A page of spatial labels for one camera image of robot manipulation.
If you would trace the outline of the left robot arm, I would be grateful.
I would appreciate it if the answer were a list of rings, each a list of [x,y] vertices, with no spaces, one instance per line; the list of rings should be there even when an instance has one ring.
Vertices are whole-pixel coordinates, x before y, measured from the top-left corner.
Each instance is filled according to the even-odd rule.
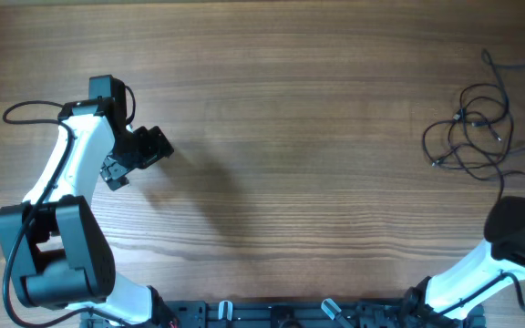
[[[117,273],[90,208],[98,179],[118,190],[132,170],[174,152],[159,127],[131,128],[135,112],[134,93],[123,81],[92,77],[87,99],[67,102],[52,119],[57,143],[35,186],[19,204],[0,209],[2,298],[16,325],[29,323],[15,312],[13,296],[26,308],[64,311],[48,326],[77,315],[110,327],[179,326],[154,288]]]

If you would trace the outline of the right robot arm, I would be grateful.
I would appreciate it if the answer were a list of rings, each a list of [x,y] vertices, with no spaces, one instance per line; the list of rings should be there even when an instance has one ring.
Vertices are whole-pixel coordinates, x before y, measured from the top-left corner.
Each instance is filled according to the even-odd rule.
[[[487,217],[484,238],[445,272],[409,289],[398,314],[403,327],[463,325],[478,305],[513,285],[525,312],[525,198],[498,200]]]

